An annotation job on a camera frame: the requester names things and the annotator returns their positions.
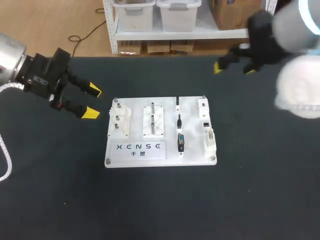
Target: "metal peg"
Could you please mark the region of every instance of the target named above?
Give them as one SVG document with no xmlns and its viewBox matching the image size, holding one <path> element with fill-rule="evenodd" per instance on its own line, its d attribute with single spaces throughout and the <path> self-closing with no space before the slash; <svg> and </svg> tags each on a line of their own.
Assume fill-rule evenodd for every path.
<svg viewBox="0 0 320 240">
<path fill-rule="evenodd" d="M 152 111 L 152 114 L 155 114 L 155 103 L 154 102 L 151 103 L 151 111 Z"/>
<path fill-rule="evenodd" d="M 151 123 L 151 133 L 152 135 L 155 135 L 155 124 Z"/>
<path fill-rule="evenodd" d="M 155 116 L 151 115 L 151 133 L 155 135 Z"/>
</svg>

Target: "white cable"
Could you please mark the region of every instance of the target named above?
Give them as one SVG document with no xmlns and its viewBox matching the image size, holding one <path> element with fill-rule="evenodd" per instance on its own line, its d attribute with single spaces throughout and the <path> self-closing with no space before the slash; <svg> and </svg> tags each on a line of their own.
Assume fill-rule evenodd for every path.
<svg viewBox="0 0 320 240">
<path fill-rule="evenodd" d="M 23 90 L 24 89 L 24 85 L 22 85 L 21 83 L 16 83 L 16 82 L 9 82 L 9 83 L 6 83 L 2 86 L 0 86 L 0 93 L 3 91 L 3 90 L 6 90 L 6 89 L 9 89 L 9 88 L 15 88 L 15 89 L 20 89 L 20 90 Z M 6 171 L 6 173 L 0 177 L 0 182 L 5 180 L 7 177 L 9 177 L 9 175 L 11 174 L 11 171 L 12 171 L 12 161 L 11 161 L 11 157 L 9 155 L 9 152 L 7 150 L 7 147 L 5 145 L 5 142 L 4 140 L 2 139 L 1 137 L 1 134 L 0 134 L 0 146 L 2 148 L 2 151 L 3 151 L 3 154 L 5 156 L 5 159 L 6 159 L 6 162 L 8 164 L 8 169 Z"/>
</svg>

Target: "black cable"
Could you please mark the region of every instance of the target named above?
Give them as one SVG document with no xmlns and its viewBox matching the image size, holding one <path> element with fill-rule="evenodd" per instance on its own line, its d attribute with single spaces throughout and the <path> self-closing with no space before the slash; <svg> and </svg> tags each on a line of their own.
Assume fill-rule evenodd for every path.
<svg viewBox="0 0 320 240">
<path fill-rule="evenodd" d="M 97 8 L 96 10 L 94 10 L 97 14 L 104 14 L 105 13 L 105 10 L 103 8 Z M 79 37 L 78 35 L 71 35 L 68 37 L 68 40 L 70 42 L 76 42 L 76 45 L 74 46 L 74 49 L 73 49 L 73 53 L 72 53 L 72 57 L 75 55 L 75 52 L 76 52 L 76 49 L 78 47 L 78 45 L 83 41 L 85 40 L 86 38 L 88 38 L 95 30 L 97 30 L 99 27 L 101 27 L 103 24 L 105 24 L 107 22 L 107 20 L 105 20 L 104 22 L 102 22 L 101 24 L 99 24 L 98 26 L 96 26 L 87 36 L 85 36 L 84 38 L 81 38 Z"/>
</svg>

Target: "wooden floor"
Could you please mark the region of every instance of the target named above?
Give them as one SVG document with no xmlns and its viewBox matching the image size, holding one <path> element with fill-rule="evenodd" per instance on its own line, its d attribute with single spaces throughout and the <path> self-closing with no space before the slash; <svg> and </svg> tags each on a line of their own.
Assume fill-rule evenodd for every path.
<svg viewBox="0 0 320 240">
<path fill-rule="evenodd" d="M 58 47 L 72 53 L 76 43 L 68 36 L 83 38 L 106 19 L 95 13 L 98 8 L 103 8 L 102 0 L 0 0 L 0 32 L 23 42 L 32 56 L 52 56 Z M 199 40 L 192 54 L 224 54 L 239 41 L 243 40 Z M 75 56 L 117 56 L 112 54 L 107 26 L 81 42 Z"/>
</svg>

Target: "plastic bin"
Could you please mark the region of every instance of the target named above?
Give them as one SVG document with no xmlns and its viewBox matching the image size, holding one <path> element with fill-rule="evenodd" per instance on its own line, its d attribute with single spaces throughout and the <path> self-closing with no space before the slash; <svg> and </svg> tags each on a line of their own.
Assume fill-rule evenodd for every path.
<svg viewBox="0 0 320 240">
<path fill-rule="evenodd" d="M 165 32 L 192 32 L 201 0 L 157 0 Z"/>
<path fill-rule="evenodd" d="M 152 31 L 156 0 L 113 0 L 121 29 L 125 32 Z"/>
</svg>

